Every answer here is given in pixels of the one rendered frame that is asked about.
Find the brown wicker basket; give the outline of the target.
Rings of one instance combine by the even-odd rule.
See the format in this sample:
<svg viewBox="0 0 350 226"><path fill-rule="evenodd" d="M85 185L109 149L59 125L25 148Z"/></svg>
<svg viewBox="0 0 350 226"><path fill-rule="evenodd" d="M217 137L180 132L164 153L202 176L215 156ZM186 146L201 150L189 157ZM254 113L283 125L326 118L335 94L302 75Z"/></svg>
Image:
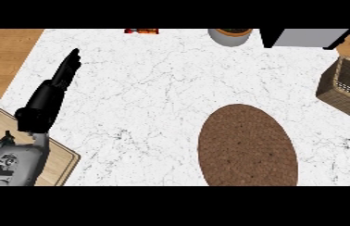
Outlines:
<svg viewBox="0 0 350 226"><path fill-rule="evenodd" d="M350 35L338 45L339 56L322 74L316 97L350 115Z"/></svg>

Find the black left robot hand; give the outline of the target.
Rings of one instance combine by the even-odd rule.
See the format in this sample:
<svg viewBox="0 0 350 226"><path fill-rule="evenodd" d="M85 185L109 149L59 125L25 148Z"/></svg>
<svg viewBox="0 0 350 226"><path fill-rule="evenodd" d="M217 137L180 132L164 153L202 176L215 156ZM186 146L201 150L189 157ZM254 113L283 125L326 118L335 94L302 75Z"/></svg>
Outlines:
<svg viewBox="0 0 350 226"><path fill-rule="evenodd" d="M79 49L75 48L65 57L51 79L44 80L35 89L26 106L14 111L19 132L48 131L60 111L66 88L81 66L79 59Z"/></svg>

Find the pale wooden cutting board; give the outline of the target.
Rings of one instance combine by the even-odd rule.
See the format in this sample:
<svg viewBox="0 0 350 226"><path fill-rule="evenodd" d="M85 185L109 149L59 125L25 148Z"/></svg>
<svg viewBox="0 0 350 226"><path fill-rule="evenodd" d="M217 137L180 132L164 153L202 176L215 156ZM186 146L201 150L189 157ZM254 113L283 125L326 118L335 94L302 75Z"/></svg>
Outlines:
<svg viewBox="0 0 350 226"><path fill-rule="evenodd" d="M6 132L13 136L16 144L32 144L34 139L25 132L16 131L16 119L0 108L0 137ZM35 186L60 186L65 184L66 178L79 161L79 155L69 150L53 139L48 139L48 155L43 173L40 174Z"/></svg>

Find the grey pot with orange rim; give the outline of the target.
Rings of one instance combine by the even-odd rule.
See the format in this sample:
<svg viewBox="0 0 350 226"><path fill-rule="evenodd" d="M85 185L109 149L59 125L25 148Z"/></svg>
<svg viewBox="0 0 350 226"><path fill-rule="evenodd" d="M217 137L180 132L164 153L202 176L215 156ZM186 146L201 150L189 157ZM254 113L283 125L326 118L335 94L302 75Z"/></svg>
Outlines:
<svg viewBox="0 0 350 226"><path fill-rule="evenodd" d="M223 29L208 29L211 39L227 47L242 45L251 35L252 29L242 29L240 32L229 32Z"/></svg>

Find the brown oval woven placemat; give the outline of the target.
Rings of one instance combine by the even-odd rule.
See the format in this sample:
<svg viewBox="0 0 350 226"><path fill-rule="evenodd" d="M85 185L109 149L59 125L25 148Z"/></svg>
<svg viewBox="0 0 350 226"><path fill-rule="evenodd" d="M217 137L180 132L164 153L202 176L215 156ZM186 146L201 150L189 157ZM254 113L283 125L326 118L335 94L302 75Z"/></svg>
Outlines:
<svg viewBox="0 0 350 226"><path fill-rule="evenodd" d="M198 161L208 185L295 186L298 161L274 118L234 104L208 116L198 136Z"/></svg>

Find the red and orange packet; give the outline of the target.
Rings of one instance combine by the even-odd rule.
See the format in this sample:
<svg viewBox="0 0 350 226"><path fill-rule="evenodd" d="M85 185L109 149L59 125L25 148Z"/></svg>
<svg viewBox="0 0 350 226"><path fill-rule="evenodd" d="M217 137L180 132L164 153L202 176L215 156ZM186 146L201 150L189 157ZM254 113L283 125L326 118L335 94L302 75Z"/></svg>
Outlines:
<svg viewBox="0 0 350 226"><path fill-rule="evenodd" d="M124 33L158 34L158 29L124 29Z"/></svg>

